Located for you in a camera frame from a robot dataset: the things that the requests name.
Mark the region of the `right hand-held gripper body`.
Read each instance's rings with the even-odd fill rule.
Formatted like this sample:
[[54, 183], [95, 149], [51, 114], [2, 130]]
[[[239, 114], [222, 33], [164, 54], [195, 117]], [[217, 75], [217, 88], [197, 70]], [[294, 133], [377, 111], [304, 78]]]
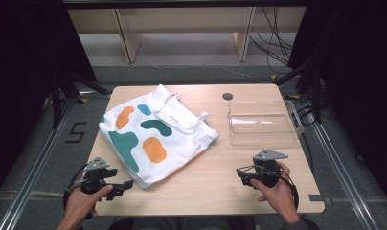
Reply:
[[272, 149], [263, 149], [255, 154], [253, 156], [253, 163], [258, 180], [269, 188], [274, 187], [281, 176], [281, 169], [277, 164], [277, 160], [287, 157], [287, 154]]

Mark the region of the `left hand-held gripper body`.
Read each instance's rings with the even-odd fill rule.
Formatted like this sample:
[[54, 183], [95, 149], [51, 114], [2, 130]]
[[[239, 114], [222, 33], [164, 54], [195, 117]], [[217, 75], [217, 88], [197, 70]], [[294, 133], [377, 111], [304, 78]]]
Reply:
[[81, 190], [86, 194], [94, 194], [106, 185], [106, 178], [117, 174], [117, 169], [108, 169], [109, 163], [97, 156], [84, 168]]

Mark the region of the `white tote bag coloured blobs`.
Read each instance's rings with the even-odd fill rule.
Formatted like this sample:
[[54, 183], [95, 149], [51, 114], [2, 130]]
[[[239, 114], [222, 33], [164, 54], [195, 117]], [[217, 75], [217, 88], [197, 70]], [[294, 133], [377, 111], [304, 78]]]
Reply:
[[107, 111], [99, 127], [127, 173], [145, 189], [184, 167], [218, 138], [207, 116], [195, 116], [177, 93], [158, 85]]

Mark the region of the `person's left hand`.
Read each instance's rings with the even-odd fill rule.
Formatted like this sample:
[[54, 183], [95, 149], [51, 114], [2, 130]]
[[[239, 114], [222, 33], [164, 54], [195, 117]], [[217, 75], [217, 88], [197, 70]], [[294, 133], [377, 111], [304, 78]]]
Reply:
[[111, 191], [112, 185], [106, 185], [92, 195], [84, 193], [80, 188], [74, 189], [68, 197], [63, 219], [83, 221], [88, 214], [96, 216], [96, 203]]

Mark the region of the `person's right hand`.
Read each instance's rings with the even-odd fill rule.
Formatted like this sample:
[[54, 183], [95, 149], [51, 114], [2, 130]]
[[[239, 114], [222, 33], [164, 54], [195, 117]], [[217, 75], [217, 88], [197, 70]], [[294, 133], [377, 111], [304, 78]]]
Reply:
[[262, 193], [258, 202], [267, 201], [283, 219], [285, 225], [294, 224], [300, 220], [290, 186], [285, 181], [280, 179], [272, 188], [256, 179], [251, 179], [250, 183]]

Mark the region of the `clear plastic container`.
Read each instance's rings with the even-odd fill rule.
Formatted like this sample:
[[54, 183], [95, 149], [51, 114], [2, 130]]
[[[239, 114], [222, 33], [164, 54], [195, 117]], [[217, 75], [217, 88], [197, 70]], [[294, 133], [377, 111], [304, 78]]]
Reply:
[[250, 149], [287, 149], [304, 127], [291, 101], [236, 101], [228, 104], [230, 143]]

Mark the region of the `grey tape strip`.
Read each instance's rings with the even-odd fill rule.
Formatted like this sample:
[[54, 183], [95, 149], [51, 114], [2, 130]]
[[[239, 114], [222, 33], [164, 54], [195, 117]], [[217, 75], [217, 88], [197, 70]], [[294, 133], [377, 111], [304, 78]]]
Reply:
[[324, 195], [308, 195], [308, 198], [311, 202], [324, 202], [326, 205], [331, 205], [332, 201], [329, 197], [326, 197]]

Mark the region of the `person's dark clothing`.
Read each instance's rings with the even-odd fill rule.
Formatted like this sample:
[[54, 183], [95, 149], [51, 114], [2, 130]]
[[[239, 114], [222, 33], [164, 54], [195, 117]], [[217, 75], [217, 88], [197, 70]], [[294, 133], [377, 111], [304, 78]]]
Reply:
[[107, 230], [254, 230], [244, 217], [145, 217], [123, 218]]

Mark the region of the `black metal stand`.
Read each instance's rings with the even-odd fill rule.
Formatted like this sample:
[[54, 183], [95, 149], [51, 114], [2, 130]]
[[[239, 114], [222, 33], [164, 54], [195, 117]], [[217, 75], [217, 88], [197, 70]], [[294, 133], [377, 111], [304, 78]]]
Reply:
[[110, 90], [103, 88], [94, 81], [77, 75], [73, 71], [65, 70], [62, 68], [57, 69], [51, 77], [51, 95], [54, 109], [53, 128], [56, 128], [62, 120], [60, 92], [62, 92], [67, 99], [75, 99], [80, 94], [79, 90], [75, 86], [76, 82], [79, 82], [80, 84], [83, 84], [98, 93], [104, 95], [111, 94]]
[[295, 85], [295, 90], [300, 94], [306, 94], [307, 92], [311, 93], [311, 110], [315, 121], [320, 124], [320, 73], [318, 65], [314, 61], [306, 61], [283, 77], [274, 80], [273, 83], [280, 86], [296, 76], [299, 76], [299, 79]]

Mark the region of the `dark curtain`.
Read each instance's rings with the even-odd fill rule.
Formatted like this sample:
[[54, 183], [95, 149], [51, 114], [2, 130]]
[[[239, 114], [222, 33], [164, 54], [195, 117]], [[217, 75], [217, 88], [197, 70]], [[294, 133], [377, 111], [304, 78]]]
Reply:
[[0, 0], [0, 189], [60, 69], [96, 79], [63, 1]]
[[322, 78], [331, 107], [387, 196], [387, 0], [307, 0], [289, 66], [307, 59], [336, 10]]

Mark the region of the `aluminium floor rail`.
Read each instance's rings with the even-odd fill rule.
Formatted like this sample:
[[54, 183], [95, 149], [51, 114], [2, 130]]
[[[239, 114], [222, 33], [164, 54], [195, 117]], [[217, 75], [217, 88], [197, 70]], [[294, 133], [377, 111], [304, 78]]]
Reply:
[[363, 230], [379, 230], [376, 219], [353, 183], [323, 125], [319, 123], [314, 124], [313, 129]]
[[[89, 101], [78, 103], [79, 98]], [[63, 217], [64, 189], [88, 161], [108, 101], [107, 95], [92, 92], [63, 99], [56, 128], [52, 108], [42, 112], [0, 189], [0, 230], [56, 229]]]

